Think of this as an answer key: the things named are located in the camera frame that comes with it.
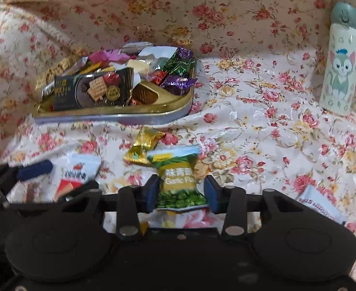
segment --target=black biscuit package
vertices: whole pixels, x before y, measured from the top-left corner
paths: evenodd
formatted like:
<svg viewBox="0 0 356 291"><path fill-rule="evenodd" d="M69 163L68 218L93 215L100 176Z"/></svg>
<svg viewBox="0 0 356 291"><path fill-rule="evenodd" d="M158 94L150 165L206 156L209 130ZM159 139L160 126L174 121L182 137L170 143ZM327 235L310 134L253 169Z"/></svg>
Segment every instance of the black biscuit package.
<svg viewBox="0 0 356 291"><path fill-rule="evenodd" d="M54 111L127 106L133 86L133 69L116 72L56 76Z"/></svg>

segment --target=water bottle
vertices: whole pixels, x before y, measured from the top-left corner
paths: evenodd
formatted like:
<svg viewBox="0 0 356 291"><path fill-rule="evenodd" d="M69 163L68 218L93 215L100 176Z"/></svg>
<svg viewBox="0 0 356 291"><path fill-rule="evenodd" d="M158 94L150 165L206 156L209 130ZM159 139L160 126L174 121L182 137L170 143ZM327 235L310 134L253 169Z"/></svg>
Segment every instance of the water bottle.
<svg viewBox="0 0 356 291"><path fill-rule="evenodd" d="M320 105L346 116L356 88L356 9L338 2L332 10L331 22Z"/></svg>

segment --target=blue gripper pad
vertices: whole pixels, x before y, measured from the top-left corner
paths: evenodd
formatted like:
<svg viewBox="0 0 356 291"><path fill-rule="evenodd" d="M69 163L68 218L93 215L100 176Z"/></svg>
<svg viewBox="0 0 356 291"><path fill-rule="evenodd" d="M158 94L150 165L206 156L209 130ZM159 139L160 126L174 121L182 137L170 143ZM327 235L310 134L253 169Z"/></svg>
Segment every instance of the blue gripper pad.
<svg viewBox="0 0 356 291"><path fill-rule="evenodd" d="M156 207L160 182L161 179L158 177L158 175L155 174L152 175L150 179L147 181L147 183L149 183L149 185L147 185L149 186L149 189L147 191L147 196L146 196L147 213L151 213Z"/></svg>
<svg viewBox="0 0 356 291"><path fill-rule="evenodd" d="M204 179L204 194L205 198L208 201L208 205L210 208L210 211L213 213L218 213L219 209L219 203L218 203L218 198L219 198L219 192L216 189L218 186L218 183L216 180L213 178L213 176L206 176Z"/></svg>
<svg viewBox="0 0 356 291"><path fill-rule="evenodd" d="M24 182L26 180L38 177L43 174L48 174L53 170L53 163L49 160L22 167L16 173L17 180Z"/></svg>

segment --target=floral backdrop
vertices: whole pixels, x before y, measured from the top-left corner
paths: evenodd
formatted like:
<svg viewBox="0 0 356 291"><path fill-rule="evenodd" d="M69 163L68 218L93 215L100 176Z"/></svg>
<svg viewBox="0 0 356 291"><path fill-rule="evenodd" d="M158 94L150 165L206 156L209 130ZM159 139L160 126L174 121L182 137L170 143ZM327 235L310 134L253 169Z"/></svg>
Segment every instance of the floral backdrop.
<svg viewBox="0 0 356 291"><path fill-rule="evenodd" d="M195 173L249 193L275 188L297 198L313 185L356 235L356 96L339 117L318 105L330 26L339 0L0 0L0 161L28 164L71 152L103 159L107 193L143 185L153 168L123 154L138 126L76 122L37 126L29 115L34 80L70 54L133 40L174 44L200 57L188 116L156 126L158 147L200 144ZM356 7L356 0L341 0ZM50 200L58 177L18 184L14 201ZM205 210L166 219L166 226L214 226ZM259 227L259 217L250 217ZM114 229L114 215L107 218ZM356 280L356 263L351 272Z"/></svg>

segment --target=snack tray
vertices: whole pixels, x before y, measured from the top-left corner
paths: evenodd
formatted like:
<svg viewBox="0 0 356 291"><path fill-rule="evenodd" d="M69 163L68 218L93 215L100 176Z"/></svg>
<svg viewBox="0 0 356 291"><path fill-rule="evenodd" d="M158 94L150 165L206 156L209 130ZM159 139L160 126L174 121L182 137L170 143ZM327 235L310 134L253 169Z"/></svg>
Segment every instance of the snack tray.
<svg viewBox="0 0 356 291"><path fill-rule="evenodd" d="M196 77L196 64L190 70ZM43 99L32 112L37 124L76 121L118 121L122 124L165 124L186 116L192 105L194 87L185 96L177 96L158 85L142 80L132 91L132 97L144 105L124 107L95 107L70 111L50 111L54 95Z"/></svg>

